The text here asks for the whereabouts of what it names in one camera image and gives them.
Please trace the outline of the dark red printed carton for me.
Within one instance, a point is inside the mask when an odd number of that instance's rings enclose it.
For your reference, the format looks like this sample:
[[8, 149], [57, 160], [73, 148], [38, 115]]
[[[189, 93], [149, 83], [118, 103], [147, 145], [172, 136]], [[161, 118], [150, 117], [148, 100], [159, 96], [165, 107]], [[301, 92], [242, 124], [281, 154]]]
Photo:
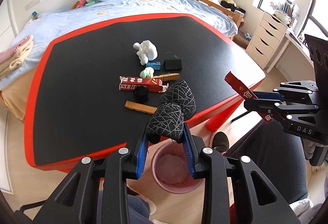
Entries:
[[138, 86], [147, 88], [149, 92], [159, 93], [164, 93], [169, 88], [169, 84], [164, 84], [162, 80], [158, 78], [120, 77], [120, 91], [133, 91]]

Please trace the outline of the folded pink beige towels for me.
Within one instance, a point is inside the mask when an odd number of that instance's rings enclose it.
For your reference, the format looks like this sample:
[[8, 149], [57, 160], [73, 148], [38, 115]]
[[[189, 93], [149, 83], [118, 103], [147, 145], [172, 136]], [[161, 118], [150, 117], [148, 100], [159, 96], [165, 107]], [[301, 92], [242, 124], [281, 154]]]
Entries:
[[23, 65], [25, 59], [32, 51], [33, 39], [33, 35], [28, 35], [14, 46], [1, 52], [1, 78], [6, 77]]

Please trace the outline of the small blue alarm clock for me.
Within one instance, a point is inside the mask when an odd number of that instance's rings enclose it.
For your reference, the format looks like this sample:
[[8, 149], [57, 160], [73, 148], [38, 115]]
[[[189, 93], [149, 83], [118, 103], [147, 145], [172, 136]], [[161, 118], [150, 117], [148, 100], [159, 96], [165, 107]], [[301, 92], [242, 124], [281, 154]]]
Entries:
[[33, 19], [36, 19], [36, 18], [37, 18], [37, 15], [38, 15], [38, 14], [37, 14], [36, 11], [32, 12], [32, 14], [31, 14], [31, 16], [32, 16]]

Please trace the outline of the small blue carton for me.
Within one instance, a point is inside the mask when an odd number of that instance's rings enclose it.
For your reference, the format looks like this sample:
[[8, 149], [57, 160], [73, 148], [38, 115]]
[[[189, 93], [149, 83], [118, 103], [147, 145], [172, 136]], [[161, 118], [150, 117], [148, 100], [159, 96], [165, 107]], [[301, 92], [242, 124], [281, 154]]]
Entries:
[[146, 63], [146, 67], [151, 67], [153, 68], [155, 71], [159, 71], [161, 69], [161, 63], [160, 61], [155, 61], [155, 62], [148, 62]]

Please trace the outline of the long red Surprise box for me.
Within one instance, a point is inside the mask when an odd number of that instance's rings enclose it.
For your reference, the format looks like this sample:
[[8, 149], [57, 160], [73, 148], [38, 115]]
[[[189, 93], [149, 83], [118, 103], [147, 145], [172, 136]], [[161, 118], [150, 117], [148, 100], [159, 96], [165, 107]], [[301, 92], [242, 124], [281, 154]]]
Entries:
[[[225, 76], [225, 81], [245, 101], [257, 98], [257, 96], [242, 81], [240, 81], [235, 75], [233, 75], [231, 71]], [[270, 123], [273, 120], [272, 114], [270, 113], [259, 113], [259, 115], [266, 123]]]

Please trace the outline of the bed with blue sheet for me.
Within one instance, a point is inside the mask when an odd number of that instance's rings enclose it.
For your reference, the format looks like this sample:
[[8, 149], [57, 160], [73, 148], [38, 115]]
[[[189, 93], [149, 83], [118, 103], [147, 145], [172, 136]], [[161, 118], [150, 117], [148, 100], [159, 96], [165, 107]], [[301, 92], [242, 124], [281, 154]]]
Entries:
[[233, 21], [231, 11], [225, 14], [224, 7], [209, 6], [199, 0], [108, 0], [90, 7], [46, 12], [26, 25], [12, 41], [14, 45], [32, 35], [33, 47], [22, 65], [1, 79], [1, 105], [20, 121], [24, 120], [27, 96], [36, 67], [55, 38], [114, 18], [159, 13], [194, 15], [228, 38], [238, 33], [238, 25]]

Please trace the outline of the white rolled socks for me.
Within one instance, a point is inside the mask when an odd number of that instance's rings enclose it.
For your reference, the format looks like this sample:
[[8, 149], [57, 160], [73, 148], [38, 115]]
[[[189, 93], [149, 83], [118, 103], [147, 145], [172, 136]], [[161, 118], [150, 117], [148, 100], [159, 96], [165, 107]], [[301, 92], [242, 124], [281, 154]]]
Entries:
[[138, 55], [141, 65], [146, 65], [146, 63], [155, 60], [158, 56], [156, 46], [149, 40], [142, 43], [136, 42], [133, 44], [133, 48], [137, 50], [136, 55]]

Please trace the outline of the brown cardboard strip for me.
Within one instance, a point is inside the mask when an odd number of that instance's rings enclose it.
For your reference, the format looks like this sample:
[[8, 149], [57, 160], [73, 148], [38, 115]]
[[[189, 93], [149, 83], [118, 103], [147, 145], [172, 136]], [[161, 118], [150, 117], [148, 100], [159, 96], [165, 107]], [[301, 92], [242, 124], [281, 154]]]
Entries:
[[135, 111], [143, 112], [143, 113], [147, 113], [147, 114], [154, 114], [157, 110], [157, 107], [148, 106], [148, 105], [144, 105], [144, 104], [140, 104], [140, 103], [136, 103], [136, 102], [132, 102], [132, 101], [126, 101], [124, 106], [127, 109], [135, 110]]

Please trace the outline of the pink trash bin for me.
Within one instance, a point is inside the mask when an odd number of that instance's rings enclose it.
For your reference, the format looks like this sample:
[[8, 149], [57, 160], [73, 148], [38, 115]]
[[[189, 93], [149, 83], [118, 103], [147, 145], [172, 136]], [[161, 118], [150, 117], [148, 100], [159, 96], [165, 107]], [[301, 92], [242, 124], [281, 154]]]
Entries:
[[173, 194], [189, 193], [204, 181], [190, 176], [183, 146], [172, 141], [163, 144], [153, 155], [151, 173], [161, 189]]

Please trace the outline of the small black crumpled item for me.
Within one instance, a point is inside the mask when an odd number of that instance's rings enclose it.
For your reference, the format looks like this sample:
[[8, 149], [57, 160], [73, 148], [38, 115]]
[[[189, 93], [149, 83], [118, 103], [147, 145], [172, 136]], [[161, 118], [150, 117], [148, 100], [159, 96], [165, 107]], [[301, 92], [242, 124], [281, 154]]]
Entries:
[[137, 103], [146, 103], [148, 101], [149, 90], [145, 86], [136, 86], [133, 90], [133, 96]]

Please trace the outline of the black plastic tray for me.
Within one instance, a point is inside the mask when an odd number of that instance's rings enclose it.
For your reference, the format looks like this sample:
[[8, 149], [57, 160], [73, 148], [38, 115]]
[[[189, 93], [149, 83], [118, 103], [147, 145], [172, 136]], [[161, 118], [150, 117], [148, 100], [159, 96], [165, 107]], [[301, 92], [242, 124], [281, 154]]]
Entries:
[[165, 71], [181, 71], [183, 69], [182, 59], [165, 59], [163, 65]]

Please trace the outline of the green white crumpled wrapper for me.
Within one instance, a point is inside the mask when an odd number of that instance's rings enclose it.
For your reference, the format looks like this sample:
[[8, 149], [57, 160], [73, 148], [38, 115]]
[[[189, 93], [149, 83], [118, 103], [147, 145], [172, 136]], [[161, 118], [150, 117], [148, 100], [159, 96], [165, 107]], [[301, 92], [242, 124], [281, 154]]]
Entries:
[[141, 78], [153, 78], [154, 69], [152, 67], [146, 67], [143, 71], [140, 72]]

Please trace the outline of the wall switch panel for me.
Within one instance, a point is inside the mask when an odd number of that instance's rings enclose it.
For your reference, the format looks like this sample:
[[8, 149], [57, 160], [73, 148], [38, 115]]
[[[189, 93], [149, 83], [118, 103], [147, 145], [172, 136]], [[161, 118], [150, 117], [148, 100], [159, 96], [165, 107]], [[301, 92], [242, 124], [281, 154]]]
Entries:
[[30, 8], [32, 8], [33, 6], [37, 5], [38, 3], [40, 3], [41, 0], [32, 0], [30, 2], [28, 2], [28, 4], [25, 5], [24, 9], [26, 11], [28, 11]]

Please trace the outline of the white drawer cabinet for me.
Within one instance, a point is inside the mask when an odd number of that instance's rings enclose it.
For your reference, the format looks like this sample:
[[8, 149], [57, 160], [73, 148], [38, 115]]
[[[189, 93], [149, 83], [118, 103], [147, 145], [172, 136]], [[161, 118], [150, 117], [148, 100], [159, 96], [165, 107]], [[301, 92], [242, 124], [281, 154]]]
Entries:
[[286, 31], [287, 25], [283, 24], [276, 16], [265, 12], [246, 48], [246, 53], [259, 67], [265, 69], [270, 65]]

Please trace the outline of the black patterned sock bundle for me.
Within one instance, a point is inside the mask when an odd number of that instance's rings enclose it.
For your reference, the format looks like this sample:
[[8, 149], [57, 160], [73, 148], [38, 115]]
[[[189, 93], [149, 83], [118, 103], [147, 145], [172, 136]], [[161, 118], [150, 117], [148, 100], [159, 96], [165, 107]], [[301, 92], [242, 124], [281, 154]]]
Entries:
[[185, 80], [175, 82], [161, 96], [159, 106], [146, 125], [145, 135], [151, 144], [162, 137], [182, 142], [184, 122], [196, 113], [196, 101]]

